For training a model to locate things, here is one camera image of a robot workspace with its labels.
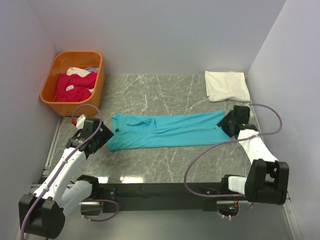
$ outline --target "red clothing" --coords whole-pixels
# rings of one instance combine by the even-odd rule
[[[89,89],[95,87],[96,72],[90,72],[87,76],[81,77],[78,74],[60,74],[56,85],[56,102],[82,102],[91,96]]]

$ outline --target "gray marble floor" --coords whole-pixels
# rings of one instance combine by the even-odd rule
[[[201,75],[116,75],[105,80],[100,109],[111,129],[114,113],[128,115],[181,115],[225,110],[237,101],[209,102]],[[251,111],[250,123],[257,124]],[[62,120],[50,169],[62,156],[76,128],[70,117]],[[110,152],[107,147],[91,155],[74,176],[107,179],[109,183],[180,183],[187,165],[209,146],[142,148]],[[190,170],[189,182],[220,182],[224,174],[246,176],[250,161],[238,143],[225,144],[205,154]]]

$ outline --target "plastic laundry basket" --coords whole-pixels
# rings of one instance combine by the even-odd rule
[[[99,68],[97,73],[94,91],[85,101],[80,102],[56,102],[57,83],[60,74],[67,73],[68,68],[78,67],[85,69],[88,67]],[[101,54],[95,51],[65,51],[57,55],[52,63],[51,69],[43,85],[40,98],[52,107],[61,116],[72,116],[77,106],[81,104],[92,104],[99,107],[101,93],[105,82],[105,72],[103,67],[103,58]],[[97,110],[90,106],[83,106],[76,111],[75,115],[85,114],[93,116]]]

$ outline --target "clothing label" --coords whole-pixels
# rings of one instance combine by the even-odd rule
[[[71,89],[74,89],[75,87],[73,85],[67,86],[65,88],[66,91],[70,91]]]

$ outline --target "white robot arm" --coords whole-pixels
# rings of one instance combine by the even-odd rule
[[[102,122],[100,129],[92,136],[100,124],[100,119],[97,118],[86,118],[82,115],[74,124],[78,131],[68,140],[60,161],[48,178],[33,195],[25,194],[19,201],[22,225],[30,207],[38,200],[25,226],[26,233],[55,239],[63,229],[66,216],[80,202],[87,198],[100,198],[99,180],[96,177],[82,175],[71,188],[68,188],[68,184],[87,158],[104,146],[114,134]],[[66,161],[73,151],[75,153]],[[53,183],[48,188],[48,183],[52,180]]]
[[[259,136],[257,127],[249,124],[249,113],[249,107],[235,105],[218,123],[229,137],[241,140],[256,136],[239,141],[251,162],[247,177],[225,175],[221,182],[226,189],[244,195],[249,202],[282,205],[287,196],[289,166],[271,154]]]
[[[238,139],[245,139],[253,135],[258,135],[258,131],[253,129],[240,130]],[[246,141],[240,141],[240,145],[245,150],[251,164],[254,160],[263,159],[266,162],[274,163],[278,159],[271,154],[271,152],[266,147],[265,143],[262,141],[260,136],[252,138]],[[247,177],[244,176],[229,176],[228,178],[228,188],[230,191],[238,192],[245,195],[245,185]]]

